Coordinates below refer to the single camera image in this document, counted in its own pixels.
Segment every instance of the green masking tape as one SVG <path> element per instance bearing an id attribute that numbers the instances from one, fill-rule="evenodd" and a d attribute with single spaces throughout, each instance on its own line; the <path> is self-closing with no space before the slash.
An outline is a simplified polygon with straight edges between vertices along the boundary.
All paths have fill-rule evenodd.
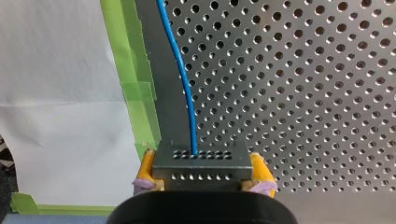
<path id="1" fill-rule="evenodd" d="M 11 207 L 21 215 L 75 215 L 107 217 L 115 206 L 36 204 L 29 194 L 12 193 Z"/>
<path id="2" fill-rule="evenodd" d="M 149 82 L 122 82 L 125 101 L 153 101 Z"/>
<path id="3" fill-rule="evenodd" d="M 134 0 L 101 0 L 137 144 L 159 142 L 155 88 Z"/>

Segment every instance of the white sheet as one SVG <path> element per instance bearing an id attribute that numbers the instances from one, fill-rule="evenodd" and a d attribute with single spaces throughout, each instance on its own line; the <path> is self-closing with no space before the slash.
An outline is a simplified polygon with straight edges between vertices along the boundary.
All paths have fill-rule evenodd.
<path id="1" fill-rule="evenodd" d="M 0 134 L 37 203 L 117 205 L 140 164 L 99 0 L 0 0 Z"/>

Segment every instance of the perforated metal block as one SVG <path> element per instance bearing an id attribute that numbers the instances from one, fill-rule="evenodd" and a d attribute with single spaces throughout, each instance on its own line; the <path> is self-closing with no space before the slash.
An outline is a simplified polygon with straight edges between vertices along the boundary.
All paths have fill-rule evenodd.
<path id="1" fill-rule="evenodd" d="M 237 190 L 241 180 L 251 179 L 252 166 L 244 142 L 227 147 L 188 147 L 160 144 L 153 163 L 153 176 L 170 190 Z"/>
<path id="2" fill-rule="evenodd" d="M 148 6 L 139 11 L 162 134 L 182 141 L 184 96 L 181 85 L 169 89 L 179 82 L 174 57 Z M 276 197 L 304 223 L 394 222 L 393 0 L 168 0 L 167 11 L 201 144 L 247 141 L 274 171 Z"/>

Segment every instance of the blue wire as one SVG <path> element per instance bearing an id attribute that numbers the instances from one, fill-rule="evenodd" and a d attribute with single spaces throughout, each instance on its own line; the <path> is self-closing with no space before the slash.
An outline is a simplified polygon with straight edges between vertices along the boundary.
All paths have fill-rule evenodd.
<path id="1" fill-rule="evenodd" d="M 158 9 L 160 10 L 161 20 L 163 21 L 163 27 L 165 28 L 166 35 L 171 44 L 172 51 L 174 52 L 178 72 L 181 74 L 181 80 L 183 83 L 184 92 L 186 93 L 187 106 L 189 108 L 189 119 L 190 119 L 190 140 L 191 140 L 191 151 L 192 155 L 198 154 L 197 148 L 197 136 L 195 127 L 195 116 L 194 116 L 194 103 L 192 101 L 191 90 L 189 86 L 189 78 L 187 77 L 186 70 L 184 68 L 183 57 L 178 49 L 175 36 L 172 33 L 171 25 L 169 24 L 168 15 L 166 13 L 164 0 L 157 0 Z"/>

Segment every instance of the black object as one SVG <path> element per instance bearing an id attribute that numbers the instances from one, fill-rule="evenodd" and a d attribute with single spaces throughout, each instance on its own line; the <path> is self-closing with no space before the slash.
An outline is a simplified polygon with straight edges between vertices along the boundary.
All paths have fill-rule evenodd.
<path id="1" fill-rule="evenodd" d="M 0 223 L 2 223 L 6 217 L 10 203 L 11 186 L 9 185 L 6 174 L 0 170 Z"/>
<path id="2" fill-rule="evenodd" d="M 122 203 L 108 224 L 297 224 L 283 204 L 252 192 L 152 191 Z"/>

